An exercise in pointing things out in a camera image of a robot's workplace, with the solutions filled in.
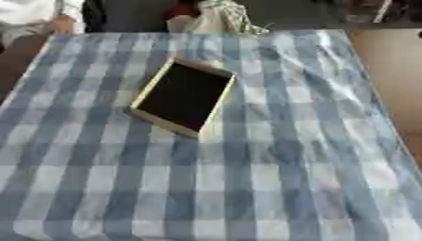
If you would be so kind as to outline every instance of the blue and white checkered tablecloth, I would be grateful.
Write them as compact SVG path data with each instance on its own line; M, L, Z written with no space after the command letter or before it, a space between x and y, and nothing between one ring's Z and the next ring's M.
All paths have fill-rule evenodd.
M198 141L124 113L172 55L237 73ZM55 36L0 108L0 240L420 241L421 204L342 31Z

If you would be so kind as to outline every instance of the wooden tray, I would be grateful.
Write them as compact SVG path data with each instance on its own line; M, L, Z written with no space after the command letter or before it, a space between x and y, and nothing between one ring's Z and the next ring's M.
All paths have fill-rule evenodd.
M232 72L172 57L130 105L130 111L168 130L198 137L234 81Z

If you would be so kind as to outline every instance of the cloth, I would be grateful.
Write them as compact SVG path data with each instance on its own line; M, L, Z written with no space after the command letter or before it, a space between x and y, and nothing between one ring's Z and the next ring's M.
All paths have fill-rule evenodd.
M206 0L199 3L198 7L201 11L198 18L190 22L172 19L169 25L182 25L184 32L192 34L264 34L268 32L263 27L253 25L246 8L232 0Z
M236 73L199 139L124 111L174 55ZM420 241L421 187L339 30L53 36L0 107L0 240Z
M59 13L79 21L83 3L84 0L0 0L0 24L41 24Z

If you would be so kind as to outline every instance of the person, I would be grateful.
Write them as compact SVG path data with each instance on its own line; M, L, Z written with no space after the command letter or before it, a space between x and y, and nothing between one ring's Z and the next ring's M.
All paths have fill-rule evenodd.
M0 0L0 38L3 47L28 35L84 32L85 0Z

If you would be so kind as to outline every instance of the floor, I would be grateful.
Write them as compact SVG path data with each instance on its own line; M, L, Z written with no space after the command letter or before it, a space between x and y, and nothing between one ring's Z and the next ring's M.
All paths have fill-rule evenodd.
M389 110L391 119L422 168L422 29L353 31L350 38Z

